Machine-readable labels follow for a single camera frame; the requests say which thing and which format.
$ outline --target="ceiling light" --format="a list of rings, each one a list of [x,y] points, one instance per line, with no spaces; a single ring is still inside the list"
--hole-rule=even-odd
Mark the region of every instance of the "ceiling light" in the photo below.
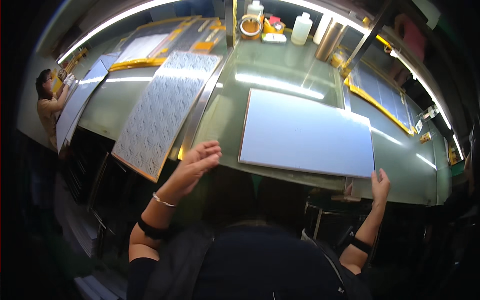
[[[390,135],[386,134],[386,133],[383,132],[383,131],[380,131],[380,130],[376,129],[375,127],[370,126],[370,130],[373,131],[373,132],[375,132],[375,133],[377,133],[377,134],[379,134],[380,136],[384,137],[385,139],[387,139],[387,140],[389,140],[389,141],[391,141],[391,142],[393,142],[393,143],[395,143],[395,144],[397,144],[397,145],[402,145],[402,143],[401,143],[399,140],[394,139],[394,138],[391,137]]]
[[[265,86],[271,86],[274,88],[282,89],[282,90],[287,90],[291,91],[294,93],[298,94],[303,94],[307,95],[310,97],[314,97],[317,99],[323,99],[324,95],[320,94],[318,92],[312,91],[312,90],[307,90],[306,88],[289,84],[287,82],[279,81],[276,79],[270,79],[270,78],[264,78],[260,76],[252,76],[252,75],[247,75],[247,74],[235,74],[235,80],[237,81],[242,81],[242,82],[247,82],[251,84],[261,84]]]
[[[423,160],[425,163],[427,163],[427,165],[429,165],[430,167],[434,168],[435,170],[437,170],[437,166],[432,164],[430,161],[428,161],[426,158],[424,158],[423,156],[421,156],[420,154],[417,153],[417,157],[420,158],[421,160]]]
[[[304,0],[280,0],[280,1],[296,4],[296,5],[299,5],[299,6],[303,6],[305,8],[311,9],[313,11],[321,12],[322,14],[326,14],[328,16],[331,16],[334,19],[335,22],[338,22],[338,23],[343,24],[343,25],[348,25],[348,26],[360,31],[364,35],[370,33],[370,30],[368,28],[364,28],[362,25],[360,25],[359,23],[356,23],[352,19],[349,19],[345,16],[342,16],[341,14],[338,14],[334,11],[331,11],[328,8],[325,8],[323,6],[313,4],[313,3],[310,3],[310,2],[304,1]]]
[[[133,14],[136,14],[138,12],[142,12],[142,11],[150,9],[152,7],[159,6],[159,5],[162,5],[162,4],[171,3],[171,2],[175,2],[175,1],[178,1],[178,0],[153,0],[153,1],[141,4],[139,6],[136,6],[134,8],[131,8],[131,9],[127,10],[126,12],[122,12],[121,14],[111,18],[110,20],[107,20],[106,22],[104,22],[104,23],[100,24],[98,27],[96,27],[94,30],[90,31],[80,41],[78,41],[75,45],[73,45],[73,47],[68,49],[68,51],[65,52],[65,54],[63,54],[62,57],[59,58],[57,63],[59,63],[59,64],[62,63],[62,61],[64,61],[73,51],[75,51],[75,49],[80,47],[83,43],[88,41],[91,37],[93,37],[94,35],[96,35],[100,31],[102,31],[103,29],[109,27],[110,25],[112,25],[112,24],[114,24],[114,23],[116,23],[116,22],[118,22],[122,19],[125,19],[126,17],[129,17]]]
[[[456,139],[455,135],[453,135],[453,140],[455,141],[456,148],[458,149],[458,152],[460,153],[460,158],[463,160],[462,148],[460,148],[460,144],[458,143],[458,140]]]
[[[425,82],[423,77],[419,76],[414,70],[413,66],[410,65],[410,63],[403,57],[401,53],[398,53],[398,60],[403,63],[403,65],[412,73],[413,79],[417,79],[419,83],[423,86],[425,91],[427,91],[427,94],[432,98],[432,101],[437,105],[438,110],[440,111],[440,114],[442,115],[442,118],[445,121],[445,124],[447,125],[448,129],[452,129],[452,125],[450,125],[450,122],[447,119],[447,116],[444,113],[444,109],[438,102],[437,97],[435,96],[435,93],[432,91],[432,89],[428,86],[428,84]]]

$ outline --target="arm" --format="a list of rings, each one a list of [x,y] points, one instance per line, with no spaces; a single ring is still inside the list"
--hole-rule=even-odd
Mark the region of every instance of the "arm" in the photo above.
[[[360,226],[355,238],[372,246],[378,234],[378,229],[384,217],[385,205],[387,202],[390,181],[383,169],[380,169],[380,181],[377,179],[375,171],[372,172],[372,194],[373,204],[372,210],[367,218]],[[350,270],[353,274],[361,272],[363,265],[367,261],[368,254],[353,246],[352,244],[343,250],[340,255],[340,263],[342,266]]]
[[[58,99],[58,98],[61,96],[61,94],[63,94],[63,88],[64,88],[64,87],[65,87],[65,83],[62,83],[61,86],[60,86],[60,88],[57,90],[58,93],[56,93],[56,92],[53,93],[53,94],[54,94],[54,97],[55,97],[56,99]]]
[[[63,105],[65,104],[65,99],[67,98],[67,92],[70,87],[68,85],[63,87],[63,91],[60,94],[61,96],[58,97],[57,101],[49,101],[46,102],[44,107],[50,112],[57,112],[63,109]]]
[[[217,141],[198,144],[184,156],[167,182],[156,191],[157,197],[164,202],[177,205],[183,196],[193,190],[205,172],[218,165],[221,156],[221,148]],[[152,198],[141,218],[151,227],[167,229],[174,212],[174,207],[166,206]],[[156,249],[159,245],[160,240],[147,237],[137,223],[130,234],[129,260],[140,257],[158,260]]]

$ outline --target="silver bangle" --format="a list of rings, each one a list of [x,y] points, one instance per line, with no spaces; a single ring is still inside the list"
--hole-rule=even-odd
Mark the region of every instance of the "silver bangle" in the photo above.
[[[165,201],[160,200],[160,198],[156,195],[156,192],[154,192],[154,193],[152,194],[152,196],[153,196],[153,198],[154,198],[158,203],[163,203],[163,204],[165,204],[165,205],[168,206],[168,207],[177,207],[176,205],[173,205],[173,204],[170,204],[170,203],[167,203],[167,202],[165,202]]]

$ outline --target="white board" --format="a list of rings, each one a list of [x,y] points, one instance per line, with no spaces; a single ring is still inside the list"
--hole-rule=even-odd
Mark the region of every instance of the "white board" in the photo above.
[[[108,71],[103,62],[98,59],[85,78],[83,80],[79,80],[78,87],[73,92],[67,104],[65,104],[65,107],[63,108],[63,111],[61,112],[60,118],[57,122],[58,153],[60,153],[63,142],[68,136],[68,132],[77,119],[77,115],[82,110],[84,103],[107,74]]]
[[[238,162],[370,177],[370,120],[316,101],[250,89]]]

